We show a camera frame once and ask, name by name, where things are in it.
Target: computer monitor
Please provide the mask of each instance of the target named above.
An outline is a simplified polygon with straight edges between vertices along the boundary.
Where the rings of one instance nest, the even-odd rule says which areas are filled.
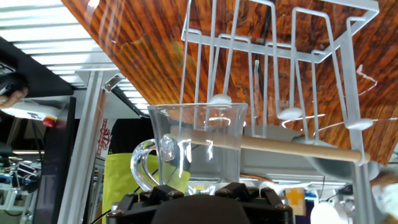
[[[33,223],[57,223],[70,159],[75,143],[76,98],[63,107],[54,127],[47,133],[44,163]]]

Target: red label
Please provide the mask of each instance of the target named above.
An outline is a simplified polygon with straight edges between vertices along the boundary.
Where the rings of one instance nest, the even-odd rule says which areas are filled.
[[[111,131],[106,127],[108,119],[102,122],[101,130],[99,131],[97,155],[101,156],[102,150],[106,150],[111,143]]]

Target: glass handle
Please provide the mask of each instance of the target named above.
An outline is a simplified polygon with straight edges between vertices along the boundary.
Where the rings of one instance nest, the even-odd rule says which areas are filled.
[[[152,190],[159,185],[147,166],[148,155],[151,151],[156,150],[156,147],[155,139],[150,139],[140,143],[132,152],[130,163],[132,176],[143,190]]]

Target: screw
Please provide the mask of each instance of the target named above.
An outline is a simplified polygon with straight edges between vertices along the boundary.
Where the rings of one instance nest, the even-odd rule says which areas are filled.
[[[182,193],[179,192],[178,190],[172,190],[169,192],[169,196],[171,197],[176,197],[176,196],[180,196]]]
[[[278,209],[278,210],[288,210],[289,206],[281,203],[281,204],[277,204],[275,206],[275,208]]]
[[[107,217],[118,217],[123,214],[124,214],[124,212],[122,210],[116,209],[115,211],[109,212],[106,216]]]
[[[221,193],[221,194],[230,194],[231,191],[228,190],[228,189],[219,189],[219,190],[218,190],[218,193]]]

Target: black panel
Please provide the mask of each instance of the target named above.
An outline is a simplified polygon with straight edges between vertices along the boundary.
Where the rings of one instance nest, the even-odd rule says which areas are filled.
[[[75,108],[76,98],[71,97],[47,133],[33,223],[57,223],[75,143]]]
[[[27,97],[73,94],[73,88],[67,82],[1,37],[0,61],[16,69],[10,75],[22,78],[28,83]]]

